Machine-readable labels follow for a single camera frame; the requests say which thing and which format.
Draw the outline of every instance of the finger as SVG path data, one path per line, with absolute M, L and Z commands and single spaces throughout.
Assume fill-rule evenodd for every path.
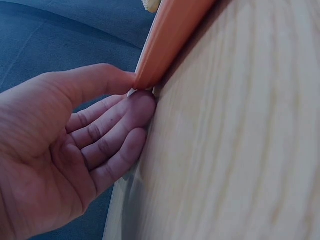
M 109 96 L 85 110 L 79 111 L 71 115 L 71 118 L 66 125 L 67 133 L 72 133 L 76 130 L 87 127 L 89 124 L 100 118 L 105 112 L 123 100 L 125 95 Z
M 97 190 L 97 195 L 100 195 L 112 186 L 139 159 L 146 142 L 146 136 L 147 133 L 142 128 L 132 130 L 125 139 L 120 151 L 108 162 L 90 173 Z
M 54 74 L 55 77 L 47 77 L 45 81 L 69 99 L 72 109 L 105 94 L 123 95 L 135 81 L 133 74 L 104 63 Z
M 94 144 L 106 135 L 124 116 L 126 116 L 124 121 L 128 122 L 125 125 L 128 130 L 143 127 L 152 117 L 155 105 L 155 99 L 152 93 L 148 91 L 137 91 L 113 106 L 87 127 L 74 131 L 70 135 L 74 139 L 77 147 L 83 149 L 84 147 Z M 122 137 L 123 141 L 127 137 L 126 134 Z
M 136 92 L 128 102 L 131 104 L 123 118 L 96 143 L 81 150 L 90 171 L 116 154 L 133 129 L 144 128 L 156 109 L 155 100 L 148 92 Z

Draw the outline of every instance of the palm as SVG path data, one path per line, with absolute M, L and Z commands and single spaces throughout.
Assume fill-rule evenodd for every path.
M 84 73 L 52 77 L 67 84 Z M 79 93 L 54 91 L 41 78 L 14 89 L 14 97 L 10 92 L 1 95 L 0 194 L 21 236 L 54 230 L 82 215 L 141 153 L 146 138 L 142 128 L 155 110 L 151 95 L 116 95 L 71 115 L 76 105 L 103 93 L 94 86 L 94 78 L 89 79 L 89 85 L 83 79 L 89 92 L 82 92 L 80 100 Z

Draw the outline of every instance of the wooden panel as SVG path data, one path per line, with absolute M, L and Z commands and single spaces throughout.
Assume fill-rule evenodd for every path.
M 320 239 L 320 1 L 222 1 L 204 30 L 105 239 Z

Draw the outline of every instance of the blue cushion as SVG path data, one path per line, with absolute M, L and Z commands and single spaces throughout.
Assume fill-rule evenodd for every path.
M 45 72 L 97 63 L 134 71 L 153 19 L 141 0 L 0 0 L 0 93 Z M 111 194 L 33 239 L 102 239 Z

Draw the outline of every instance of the knuckle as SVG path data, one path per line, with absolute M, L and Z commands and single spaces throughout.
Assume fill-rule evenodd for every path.
M 110 167 L 109 164 L 104 165 L 103 170 L 104 170 L 104 174 L 105 174 L 106 176 L 109 176 L 109 178 L 110 178 L 113 182 L 116 182 L 116 181 L 118 180 L 118 179 L 115 177 L 115 174 L 114 174 L 114 172 L 113 172 L 113 170 L 112 170 L 112 168 Z
M 101 132 L 99 130 L 99 127 L 96 124 L 90 124 L 87 127 L 87 132 L 91 140 L 95 143 L 101 138 Z
M 88 119 L 86 117 L 86 115 L 84 115 L 83 113 L 79 112 L 78 113 L 78 118 L 79 118 L 79 121 L 80 121 L 80 124 L 82 126 L 88 126 L 89 122 L 88 122 Z
M 105 155 L 107 158 L 109 158 L 112 154 L 111 152 L 111 147 L 109 142 L 102 138 L 99 142 L 98 142 L 98 148 L 100 150 L 100 152 Z

